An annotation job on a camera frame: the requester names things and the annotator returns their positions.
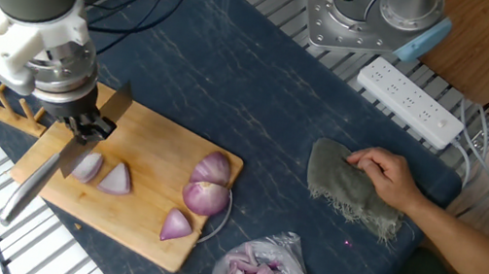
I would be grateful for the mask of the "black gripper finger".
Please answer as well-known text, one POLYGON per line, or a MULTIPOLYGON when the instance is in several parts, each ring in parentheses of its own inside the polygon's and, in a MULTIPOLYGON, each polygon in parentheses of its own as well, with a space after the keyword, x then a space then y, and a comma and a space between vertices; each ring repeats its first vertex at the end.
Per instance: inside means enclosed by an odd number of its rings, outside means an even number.
POLYGON ((66 126, 73 133, 73 137, 77 143, 81 145, 88 143, 88 130, 81 119, 69 117, 67 119, 66 126))
POLYGON ((117 125, 106 117, 98 118, 88 125, 87 141, 105 141, 115 131, 117 125))

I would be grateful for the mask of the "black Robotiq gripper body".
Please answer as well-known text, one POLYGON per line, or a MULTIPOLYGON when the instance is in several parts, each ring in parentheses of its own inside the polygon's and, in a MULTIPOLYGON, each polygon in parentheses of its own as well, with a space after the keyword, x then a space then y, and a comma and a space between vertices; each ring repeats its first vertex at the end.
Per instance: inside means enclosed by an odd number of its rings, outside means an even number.
POLYGON ((96 106, 98 99, 97 87, 78 99, 66 102, 46 101, 45 110, 58 120, 67 121, 74 119, 81 125, 88 125, 100 118, 100 110, 96 106))

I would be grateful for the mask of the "person's right hand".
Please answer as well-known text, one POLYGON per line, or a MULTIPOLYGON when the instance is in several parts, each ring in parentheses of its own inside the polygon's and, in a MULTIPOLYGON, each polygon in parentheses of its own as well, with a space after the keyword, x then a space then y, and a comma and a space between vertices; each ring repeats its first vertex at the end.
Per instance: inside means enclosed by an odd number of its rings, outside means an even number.
POLYGON ((382 148, 368 148, 353 152, 346 161, 362 169, 373 182, 378 196, 401 212, 409 213, 424 199, 401 155, 382 148))

